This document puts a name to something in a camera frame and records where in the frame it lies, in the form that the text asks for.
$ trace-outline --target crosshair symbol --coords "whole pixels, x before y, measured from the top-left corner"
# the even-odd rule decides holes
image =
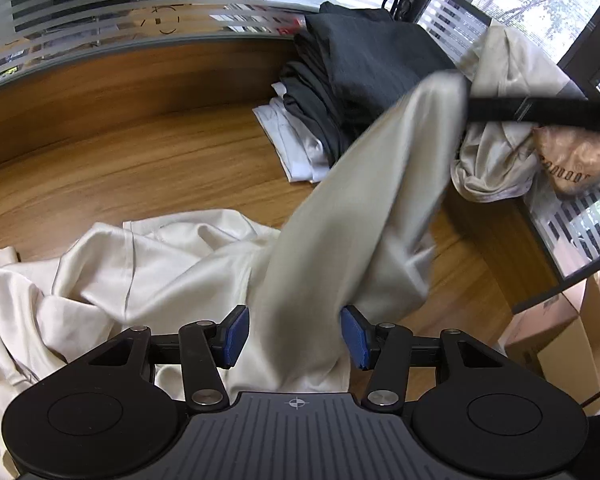
[[[295,399],[291,399],[289,402],[285,402],[285,404],[288,404],[297,410],[298,408],[302,408],[305,404],[308,404],[308,402],[304,402],[304,400],[296,397]]]

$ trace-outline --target black circular motor housing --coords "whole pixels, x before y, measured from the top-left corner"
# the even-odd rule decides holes
[[[49,479],[115,478],[174,439],[174,402],[119,366],[62,368],[8,406],[2,436],[18,469]]]
[[[451,370],[448,380],[418,400],[411,424],[430,452],[484,478],[560,471],[587,439],[587,417],[578,403],[511,362]]]

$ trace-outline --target stack of folded clothes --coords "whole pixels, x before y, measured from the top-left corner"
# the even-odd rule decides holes
[[[306,145],[311,136],[312,146],[323,150],[321,160],[331,167],[371,123],[427,75],[455,68],[423,28],[395,22],[384,9],[323,3],[318,14],[306,17],[306,29],[294,41],[301,61],[288,62],[282,70],[282,101],[306,129],[278,128],[275,121],[260,120],[272,142],[274,137],[296,136],[294,142],[274,142],[283,165],[289,156],[278,146]],[[256,110],[273,114],[267,107]],[[289,180],[316,182],[321,178],[314,173],[324,174],[324,168],[304,171],[310,173],[309,178],[297,174]]]

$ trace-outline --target wooden panel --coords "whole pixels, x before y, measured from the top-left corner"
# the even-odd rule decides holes
[[[0,163],[159,114],[264,101],[293,56],[284,39],[195,40],[23,76],[0,88]]]
[[[478,247],[511,307],[558,284],[555,264],[521,210],[520,199],[468,202],[450,186],[445,205]]]
[[[281,227],[312,189],[286,181],[251,106],[172,114],[1,166],[0,248],[16,247],[23,260],[49,258],[96,221],[214,207]],[[429,299],[403,324],[417,335],[456,327],[494,342],[510,313],[491,271],[445,209],[431,230]],[[367,380],[368,373],[354,370],[352,391],[361,394]],[[415,399],[433,385],[432,370],[412,370],[408,395]]]

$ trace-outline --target folded white clothes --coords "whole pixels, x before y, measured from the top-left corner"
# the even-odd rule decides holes
[[[278,97],[253,109],[262,129],[276,149],[289,182],[321,182],[329,172],[322,143],[302,121],[286,111],[282,97],[285,86],[274,83]]]
[[[461,59],[474,97],[553,97],[571,80],[515,28],[495,22]],[[469,124],[451,165],[458,193],[472,202],[525,194],[539,170],[529,123]]]
[[[96,223],[61,257],[19,263],[0,250],[0,422],[8,403],[66,362],[134,324],[176,333],[250,311],[237,364],[241,390],[343,392],[349,355],[339,313],[372,323],[425,301],[434,256],[428,225],[449,181],[464,117],[458,73],[430,76],[386,111],[282,231],[232,210],[186,212],[122,227]],[[178,367],[155,382],[182,398]],[[0,479],[16,476],[0,433]]]

